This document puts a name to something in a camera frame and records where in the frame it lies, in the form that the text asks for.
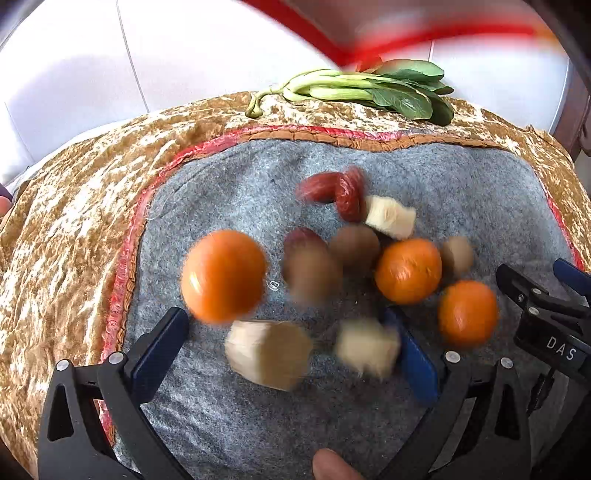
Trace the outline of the person's hand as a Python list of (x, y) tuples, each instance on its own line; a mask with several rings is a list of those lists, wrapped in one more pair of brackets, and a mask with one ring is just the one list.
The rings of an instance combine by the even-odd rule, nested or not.
[(315, 452), (311, 468), (315, 480), (363, 480), (356, 469), (328, 448)]

